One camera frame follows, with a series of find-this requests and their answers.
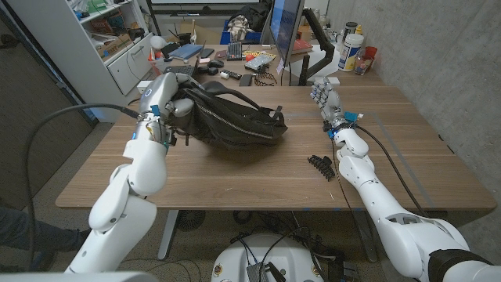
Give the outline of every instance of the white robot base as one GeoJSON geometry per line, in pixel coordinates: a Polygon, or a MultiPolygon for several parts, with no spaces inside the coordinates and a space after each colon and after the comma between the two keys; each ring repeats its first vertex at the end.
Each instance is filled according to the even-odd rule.
{"type": "MultiPolygon", "coordinates": [[[[268,249],[281,236],[279,234],[255,234],[242,240],[249,246],[256,260],[261,262],[268,249]]],[[[251,265],[255,265],[253,255],[237,241],[227,247],[216,259],[211,282],[250,281],[247,275],[247,254],[251,265]]],[[[271,262],[286,278],[286,281],[323,281],[313,264],[310,251],[297,241],[283,238],[266,256],[264,264],[271,262]]],[[[275,281],[270,272],[265,272],[268,281],[275,281]]]]}

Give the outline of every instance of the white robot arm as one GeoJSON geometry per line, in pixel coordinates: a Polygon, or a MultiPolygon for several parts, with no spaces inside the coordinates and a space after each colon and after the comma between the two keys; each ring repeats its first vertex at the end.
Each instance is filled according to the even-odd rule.
{"type": "Polygon", "coordinates": [[[359,192],[393,266],[405,277],[428,281],[497,281],[500,266],[470,252],[461,233],[441,219],[405,210],[374,172],[369,146],[344,119],[339,95],[324,79],[312,98],[324,118],[324,130],[340,146],[339,173],[359,192]]]}
{"type": "Polygon", "coordinates": [[[155,79],[142,94],[139,117],[124,157],[132,159],[110,177],[110,185],[92,207],[88,222],[92,228],[67,273],[114,271],[153,225],[157,206],[146,200],[167,182],[165,155],[175,145],[174,133],[164,120],[169,114],[187,115],[191,99],[172,97],[178,85],[191,81],[186,74],[167,73],[155,79]]]}

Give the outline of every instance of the jeans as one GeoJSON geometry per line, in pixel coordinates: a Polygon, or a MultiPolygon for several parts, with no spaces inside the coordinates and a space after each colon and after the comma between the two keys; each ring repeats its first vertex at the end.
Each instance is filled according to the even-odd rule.
{"type": "MultiPolygon", "coordinates": [[[[79,230],[62,230],[35,220],[35,251],[77,251],[84,243],[79,230]]],[[[0,207],[0,245],[27,250],[30,247],[28,214],[0,207]]]]}

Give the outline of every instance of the white cabinet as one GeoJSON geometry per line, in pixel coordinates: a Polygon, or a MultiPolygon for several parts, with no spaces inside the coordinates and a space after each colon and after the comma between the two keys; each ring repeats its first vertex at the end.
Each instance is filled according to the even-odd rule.
{"type": "MultiPolygon", "coordinates": [[[[106,9],[81,20],[66,0],[7,2],[86,103],[125,106],[136,97],[135,85],[151,68],[147,58],[153,36],[142,18],[137,0],[107,5],[106,9]],[[115,12],[121,13],[126,27],[133,23],[142,27],[145,36],[103,61],[86,31],[92,31],[91,20],[115,12]]],[[[104,122],[115,122],[120,115],[109,109],[92,109],[92,113],[104,122]]]]}
{"type": "Polygon", "coordinates": [[[108,65],[118,88],[125,95],[151,69],[148,55],[150,54],[150,38],[152,36],[153,34],[150,33],[139,43],[130,45],[128,51],[108,65]]]}

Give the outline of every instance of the keyboard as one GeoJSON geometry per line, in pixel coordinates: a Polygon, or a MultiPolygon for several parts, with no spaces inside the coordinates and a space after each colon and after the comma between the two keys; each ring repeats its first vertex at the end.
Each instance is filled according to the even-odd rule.
{"type": "Polygon", "coordinates": [[[226,60],[242,60],[242,42],[228,44],[226,60]]]}
{"type": "Polygon", "coordinates": [[[195,67],[192,66],[174,66],[167,67],[164,71],[164,74],[167,72],[173,72],[176,74],[188,74],[189,76],[193,76],[193,72],[195,71],[195,67]]]}

